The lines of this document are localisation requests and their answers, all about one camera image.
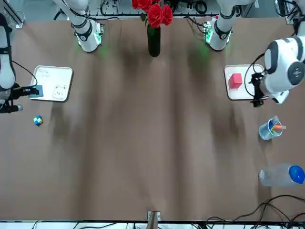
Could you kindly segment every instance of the plastic bottle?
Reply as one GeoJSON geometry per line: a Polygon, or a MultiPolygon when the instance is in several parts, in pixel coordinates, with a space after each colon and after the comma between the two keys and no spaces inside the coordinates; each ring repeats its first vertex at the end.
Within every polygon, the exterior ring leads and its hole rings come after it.
{"type": "Polygon", "coordinates": [[[264,186],[292,187],[303,184],[305,173],[300,166],[279,164],[262,169],[258,177],[264,186]]]}

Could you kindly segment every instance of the red cube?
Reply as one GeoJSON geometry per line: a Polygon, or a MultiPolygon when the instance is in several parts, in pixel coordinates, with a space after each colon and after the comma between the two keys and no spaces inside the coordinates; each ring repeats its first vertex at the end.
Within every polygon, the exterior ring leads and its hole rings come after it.
{"type": "Polygon", "coordinates": [[[239,88],[240,85],[243,84],[242,74],[241,73],[233,73],[231,78],[229,79],[229,87],[232,88],[239,88]]]}

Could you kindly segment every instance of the red rose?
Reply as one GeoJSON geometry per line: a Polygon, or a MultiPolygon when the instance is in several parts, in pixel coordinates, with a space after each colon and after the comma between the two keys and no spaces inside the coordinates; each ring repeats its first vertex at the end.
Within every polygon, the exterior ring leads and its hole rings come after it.
{"type": "Polygon", "coordinates": [[[151,26],[159,28],[163,20],[163,11],[159,4],[153,4],[147,12],[148,22],[151,26]]]}
{"type": "Polygon", "coordinates": [[[132,0],[132,7],[136,10],[139,9],[139,0],[132,0]]]}
{"type": "Polygon", "coordinates": [[[148,11],[149,6],[152,4],[152,0],[138,0],[138,7],[144,11],[148,11]]]}
{"type": "Polygon", "coordinates": [[[173,12],[172,9],[169,7],[169,5],[163,6],[163,21],[165,25],[171,24],[173,21],[173,12]]]}

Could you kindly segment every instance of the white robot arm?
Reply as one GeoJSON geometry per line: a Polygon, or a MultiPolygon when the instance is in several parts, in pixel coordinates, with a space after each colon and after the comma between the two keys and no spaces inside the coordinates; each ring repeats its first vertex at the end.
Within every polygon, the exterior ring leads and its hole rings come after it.
{"type": "Polygon", "coordinates": [[[79,45],[85,52],[94,51],[102,42],[103,27],[86,14],[88,0],[54,0],[75,29],[79,45]]]}
{"type": "Polygon", "coordinates": [[[213,19],[211,23],[211,36],[206,37],[206,42],[215,51],[225,48],[228,43],[232,26],[236,19],[235,6],[248,5],[254,0],[217,0],[220,6],[220,13],[217,19],[213,19]]]}
{"type": "Polygon", "coordinates": [[[0,88],[10,89],[15,83],[11,61],[10,32],[5,16],[0,14],[0,88]]]}
{"type": "Polygon", "coordinates": [[[303,82],[305,76],[305,1],[299,0],[300,25],[296,36],[273,41],[264,53],[265,73],[252,75],[254,107],[261,106],[268,96],[283,103],[289,91],[303,82]]]}
{"type": "Polygon", "coordinates": [[[39,94],[32,87],[20,87],[15,83],[15,70],[11,58],[10,33],[6,18],[0,13],[0,113],[11,113],[22,110],[22,105],[14,105],[13,100],[20,96],[39,94]]]}

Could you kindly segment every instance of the brown table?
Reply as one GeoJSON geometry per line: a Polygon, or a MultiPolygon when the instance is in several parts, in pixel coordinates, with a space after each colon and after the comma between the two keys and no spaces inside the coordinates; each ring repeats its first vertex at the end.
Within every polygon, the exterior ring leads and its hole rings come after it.
{"type": "MultiPolygon", "coordinates": [[[[283,105],[256,109],[230,101],[224,85],[227,64],[250,63],[292,33],[284,19],[237,20],[223,52],[175,19],[162,27],[158,58],[140,20],[105,26],[93,53],[82,51],[68,21],[16,32],[15,61],[31,71],[71,67],[74,77],[66,103],[22,98],[22,112],[1,115],[0,219],[146,220],[148,210],[162,220],[233,219],[279,194],[305,197],[304,186],[270,189],[257,179],[268,165],[305,167],[305,84],[283,105]],[[258,127],[274,115],[287,129],[261,141],[258,127]]],[[[15,69],[19,83],[30,82],[15,69]]],[[[275,205],[289,216],[304,211],[291,199],[275,205]]],[[[265,220],[280,219],[270,210],[265,220]]]]}

